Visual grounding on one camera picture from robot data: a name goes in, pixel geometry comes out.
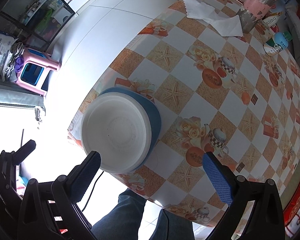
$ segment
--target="blue bowl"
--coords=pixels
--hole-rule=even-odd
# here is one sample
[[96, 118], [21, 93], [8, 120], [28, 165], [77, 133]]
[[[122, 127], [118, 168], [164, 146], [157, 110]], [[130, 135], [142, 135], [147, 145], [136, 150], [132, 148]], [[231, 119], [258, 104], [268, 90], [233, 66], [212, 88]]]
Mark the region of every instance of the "blue bowl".
[[149, 151], [145, 157], [145, 159], [143, 160], [143, 162], [134, 170], [139, 169], [148, 159], [150, 153], [152, 152], [160, 131], [161, 131], [161, 116], [160, 113], [158, 111], [158, 108], [155, 106], [155, 104], [150, 101], [148, 98], [145, 98], [144, 96], [133, 92], [131, 90], [127, 90], [124, 88], [120, 88], [120, 87], [112, 87], [112, 88], [108, 88], [104, 91], [102, 91], [100, 93], [100, 95], [105, 94], [105, 93], [109, 93], [109, 92], [119, 92], [119, 93], [123, 93], [126, 94], [128, 96], [131, 96], [133, 99], [135, 99], [146, 111], [148, 117], [149, 117], [149, 121], [150, 121], [150, 125], [151, 125], [151, 143], [150, 143], [150, 148]]

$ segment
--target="white bowl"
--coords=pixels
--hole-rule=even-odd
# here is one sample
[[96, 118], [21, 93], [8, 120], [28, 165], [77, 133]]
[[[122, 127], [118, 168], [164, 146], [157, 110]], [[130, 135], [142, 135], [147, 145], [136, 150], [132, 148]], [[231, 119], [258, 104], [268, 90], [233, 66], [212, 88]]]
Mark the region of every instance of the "white bowl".
[[149, 117], [132, 97], [118, 92], [105, 93], [84, 112], [81, 141], [87, 154], [100, 153], [100, 169], [127, 173], [137, 168], [149, 151]]

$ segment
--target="plastic stool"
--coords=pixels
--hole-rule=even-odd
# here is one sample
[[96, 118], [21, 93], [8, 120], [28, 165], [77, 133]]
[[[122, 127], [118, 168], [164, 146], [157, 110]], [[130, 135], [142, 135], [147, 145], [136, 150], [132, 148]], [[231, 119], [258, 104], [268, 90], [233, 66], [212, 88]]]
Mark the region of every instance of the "plastic stool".
[[45, 82], [50, 70], [58, 71], [61, 63], [53, 60], [47, 53], [25, 48], [23, 54], [24, 65], [17, 73], [17, 85], [39, 95], [47, 94]]

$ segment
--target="person's leg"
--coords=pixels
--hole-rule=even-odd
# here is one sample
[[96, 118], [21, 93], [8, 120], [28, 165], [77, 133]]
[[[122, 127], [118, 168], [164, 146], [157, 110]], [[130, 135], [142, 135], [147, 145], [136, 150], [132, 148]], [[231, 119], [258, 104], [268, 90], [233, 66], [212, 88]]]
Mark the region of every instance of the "person's leg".
[[194, 240], [192, 222], [162, 209], [149, 240]]
[[119, 195], [116, 207], [91, 231], [98, 240], [138, 240], [145, 204], [146, 199], [127, 189]]

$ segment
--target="green bottle cap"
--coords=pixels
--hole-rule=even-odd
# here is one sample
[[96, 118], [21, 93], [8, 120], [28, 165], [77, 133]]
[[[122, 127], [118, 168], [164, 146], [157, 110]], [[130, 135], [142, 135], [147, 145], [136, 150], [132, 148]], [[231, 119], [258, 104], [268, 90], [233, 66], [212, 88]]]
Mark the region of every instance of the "green bottle cap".
[[283, 36], [284, 36], [284, 38], [285, 38], [287, 41], [291, 41], [291, 40], [292, 40], [292, 36], [291, 36], [290, 32], [288, 32], [288, 31], [285, 31], [285, 32], [283, 33]]

